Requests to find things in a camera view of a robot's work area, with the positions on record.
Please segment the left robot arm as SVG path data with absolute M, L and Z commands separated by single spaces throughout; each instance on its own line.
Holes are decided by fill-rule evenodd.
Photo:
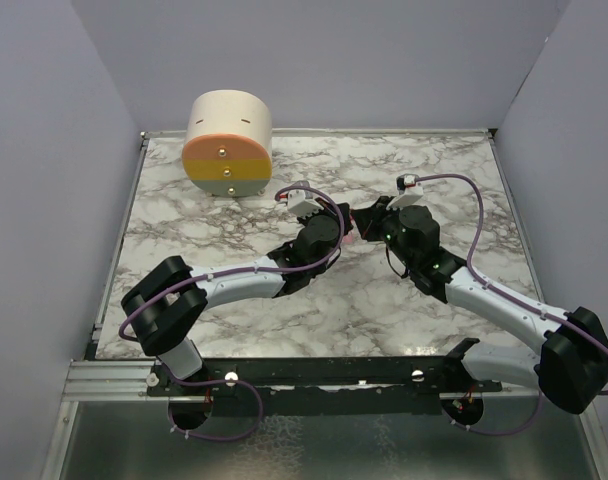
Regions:
M 250 264 L 194 269 L 181 256 L 170 256 L 124 295 L 121 307 L 133 340 L 145 355 L 165 364 L 179 392 L 194 394 L 204 385 L 203 359 L 188 338 L 201 313 L 303 289 L 333 265 L 338 240 L 352 229 L 347 203 L 325 205 L 299 222 L 303 228 L 295 239 Z

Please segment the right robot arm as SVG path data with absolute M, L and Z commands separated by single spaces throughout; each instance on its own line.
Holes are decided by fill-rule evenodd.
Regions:
M 523 348 L 475 344 L 443 367 L 445 383 L 465 391 L 478 380 L 539 389 L 560 409 L 580 414 L 608 384 L 608 339 L 599 317 L 521 295 L 469 268 L 440 244 L 440 226 L 425 206 L 389 208 L 383 196 L 351 215 L 367 242 L 384 243 L 404 277 L 425 295 L 468 310 L 507 331 Z

